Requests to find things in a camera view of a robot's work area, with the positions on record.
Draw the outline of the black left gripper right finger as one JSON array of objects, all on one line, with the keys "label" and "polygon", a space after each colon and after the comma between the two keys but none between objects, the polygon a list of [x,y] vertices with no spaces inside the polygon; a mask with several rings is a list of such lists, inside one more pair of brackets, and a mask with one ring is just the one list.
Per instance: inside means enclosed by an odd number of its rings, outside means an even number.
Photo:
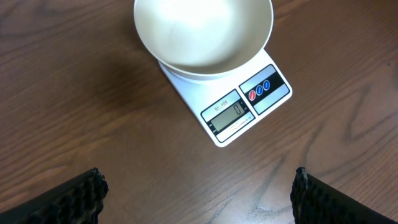
[{"label": "black left gripper right finger", "polygon": [[290,201],[295,224],[397,224],[330,185],[296,170]]}]

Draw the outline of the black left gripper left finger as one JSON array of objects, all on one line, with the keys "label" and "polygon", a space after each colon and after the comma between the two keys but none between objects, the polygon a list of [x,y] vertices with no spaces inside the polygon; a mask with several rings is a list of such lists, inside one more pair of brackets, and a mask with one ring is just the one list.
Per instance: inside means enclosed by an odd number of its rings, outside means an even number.
[{"label": "black left gripper left finger", "polygon": [[92,168],[1,213],[1,223],[97,224],[108,193],[105,176]]}]

